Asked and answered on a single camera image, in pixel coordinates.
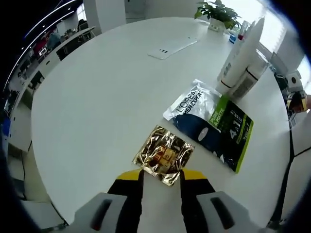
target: white card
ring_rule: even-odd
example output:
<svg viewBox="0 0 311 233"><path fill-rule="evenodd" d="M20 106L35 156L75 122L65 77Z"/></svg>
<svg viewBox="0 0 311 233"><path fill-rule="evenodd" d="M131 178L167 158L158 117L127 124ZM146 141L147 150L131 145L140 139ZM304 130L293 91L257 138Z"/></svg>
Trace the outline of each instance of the white card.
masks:
<svg viewBox="0 0 311 233"><path fill-rule="evenodd" d="M158 48L149 52L148 55L160 60L164 60L172 54L177 53L178 51L181 51L196 42L198 42L196 38L180 38L179 40L169 41L167 44L159 46Z"/></svg>

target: table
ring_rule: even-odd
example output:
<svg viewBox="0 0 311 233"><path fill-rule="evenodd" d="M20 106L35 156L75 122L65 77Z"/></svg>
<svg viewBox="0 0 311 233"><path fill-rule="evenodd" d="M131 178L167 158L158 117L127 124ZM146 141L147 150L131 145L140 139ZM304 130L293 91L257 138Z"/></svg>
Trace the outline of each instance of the table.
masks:
<svg viewBox="0 0 311 233"><path fill-rule="evenodd" d="M166 60L147 56L181 36L200 41ZM159 124L195 145L187 168L202 171L216 191L246 207L255 223L267 224L290 157L287 113L272 73L266 71L239 104L254 121L239 174L162 117L192 80L215 86L231 48L227 35L207 31L203 21L150 19L97 36L46 77L33 101L33 147L45 188L69 223L77 209L108 191L118 175L137 168L132 159ZM168 209L180 211L178 182L168 188L149 175L144 180L143 215L149 212L141 216L138 232L152 232L153 227L154 232L170 227L175 232L181 213L173 223L163 221L172 218Z"/></svg>

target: ceiling light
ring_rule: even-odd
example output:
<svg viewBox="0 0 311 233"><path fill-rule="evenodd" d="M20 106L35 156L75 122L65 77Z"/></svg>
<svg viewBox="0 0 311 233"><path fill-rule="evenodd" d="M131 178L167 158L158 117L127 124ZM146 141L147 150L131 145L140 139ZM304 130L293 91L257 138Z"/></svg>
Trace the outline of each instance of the ceiling light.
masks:
<svg viewBox="0 0 311 233"><path fill-rule="evenodd" d="M44 33L47 29L49 29L51 26L53 26L55 23L57 23L57 22L60 21L61 19L67 17L67 16L70 15L70 14L72 14L73 12L74 12L74 11L69 12L68 14L64 15L63 17L59 18L57 21L55 21L54 23L52 23L52 24L51 24L49 27L47 27L43 32L41 32L41 33L30 43L30 45L32 45L41 35L43 35L43 33ZM11 77L11 75L12 75L14 69L15 69L15 67L17 66L18 62L21 60L21 58L23 57L23 55L25 54L25 52L27 51L27 49L31 49L31 46L30 46L30 45L25 49L25 51L21 54L21 56L18 58L17 62L16 62L15 65L13 66L13 69L11 70L11 73L9 74L9 77L8 77L8 79L6 80L6 83L5 83L5 85L4 85L4 88L6 87L6 85L7 85L8 81L9 81L9 79L10 79L10 77Z"/></svg>
<svg viewBox="0 0 311 233"><path fill-rule="evenodd" d="M67 6L68 4L77 1L77 0L71 0L67 3L65 3L64 5L61 5L60 7L56 8L55 10L53 10L52 12L50 12L49 14L47 14L43 19L41 19L39 22L37 22L36 25L34 25L33 28L30 29L30 31L24 36L24 39L29 35L29 33L32 32L33 29L35 29L36 26L38 26L43 20L45 20L47 17L49 17L51 14L53 14L55 11L58 11L59 9L63 8L64 6Z"/></svg>

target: white pot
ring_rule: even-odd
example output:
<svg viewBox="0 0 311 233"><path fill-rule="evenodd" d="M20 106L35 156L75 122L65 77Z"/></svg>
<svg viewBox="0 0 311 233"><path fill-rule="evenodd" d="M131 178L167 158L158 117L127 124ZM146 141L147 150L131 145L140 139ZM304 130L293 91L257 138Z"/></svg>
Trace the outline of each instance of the white pot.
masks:
<svg viewBox="0 0 311 233"><path fill-rule="evenodd" d="M224 33L225 31L225 25L223 22L216 20L214 18L210 18L210 23L208 26L208 29L218 32L218 33Z"/></svg>

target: window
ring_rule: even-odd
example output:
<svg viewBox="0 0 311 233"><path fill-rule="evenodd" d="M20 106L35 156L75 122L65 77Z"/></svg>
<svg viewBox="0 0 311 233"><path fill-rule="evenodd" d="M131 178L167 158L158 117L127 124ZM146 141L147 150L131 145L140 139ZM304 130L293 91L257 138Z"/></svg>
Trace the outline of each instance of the window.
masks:
<svg viewBox="0 0 311 233"><path fill-rule="evenodd" d="M244 20L252 23L257 18L265 16L260 42L270 52L275 52L279 49L286 29L278 17L258 0L222 0L222 2L227 7L233 8L241 16L240 23L243 23Z"/></svg>
<svg viewBox="0 0 311 233"><path fill-rule="evenodd" d="M297 70L301 75L301 82L305 92L311 95L311 67L307 56L304 56Z"/></svg>
<svg viewBox="0 0 311 233"><path fill-rule="evenodd" d="M81 20L81 19L86 20L86 11L84 10L83 3L77 8L77 16L78 16L78 20Z"/></svg>

